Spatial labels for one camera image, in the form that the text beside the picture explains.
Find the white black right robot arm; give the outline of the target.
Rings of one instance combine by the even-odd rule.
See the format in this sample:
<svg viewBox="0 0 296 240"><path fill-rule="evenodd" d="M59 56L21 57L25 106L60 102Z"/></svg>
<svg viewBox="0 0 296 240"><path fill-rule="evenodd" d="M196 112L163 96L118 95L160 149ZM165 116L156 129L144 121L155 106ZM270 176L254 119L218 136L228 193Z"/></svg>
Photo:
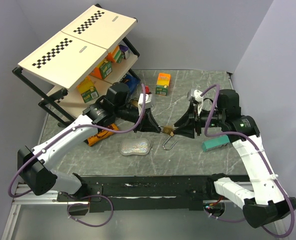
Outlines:
<svg viewBox="0 0 296 240"><path fill-rule="evenodd" d="M187 98L190 102L185 114L174 124L175 135L194 138L208 128L221 128L238 152L253 190L243 188L223 173L209 177L207 196L218 199L223 196L243 211L248 224L253 228L291 217L294 226L296 198L290 197L278 181L265 154L263 141L255 120L243 115L239 95L233 89L217 89L210 110L203 108L204 93L191 89Z"/></svg>

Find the large brass padlock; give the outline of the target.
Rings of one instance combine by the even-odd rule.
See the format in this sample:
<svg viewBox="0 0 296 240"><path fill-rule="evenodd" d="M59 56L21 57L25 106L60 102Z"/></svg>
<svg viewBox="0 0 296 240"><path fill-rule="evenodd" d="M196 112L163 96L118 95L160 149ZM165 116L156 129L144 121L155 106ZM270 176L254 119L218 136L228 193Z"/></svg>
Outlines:
<svg viewBox="0 0 296 240"><path fill-rule="evenodd" d="M163 142L162 148L165 151L170 151L177 144L177 140L174 138L174 134L170 134L168 138Z"/></svg>

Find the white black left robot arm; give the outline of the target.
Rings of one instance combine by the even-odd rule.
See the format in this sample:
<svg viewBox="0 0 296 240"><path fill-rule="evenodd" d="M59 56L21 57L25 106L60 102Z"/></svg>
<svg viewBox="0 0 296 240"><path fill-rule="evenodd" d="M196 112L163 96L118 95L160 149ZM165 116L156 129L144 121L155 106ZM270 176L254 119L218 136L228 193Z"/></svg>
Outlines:
<svg viewBox="0 0 296 240"><path fill-rule="evenodd" d="M88 193L87 183L76 173L56 171L62 158L76 145L100 131L113 132L109 125L117 118L134 123L130 131L159 133L159 125L151 113L152 93L142 87L138 104L130 103L130 89L122 82L113 84L107 93L90 104L68 127L35 146L21 148L17 153L20 177L37 196L49 190L65 192L75 201L81 201Z"/></svg>

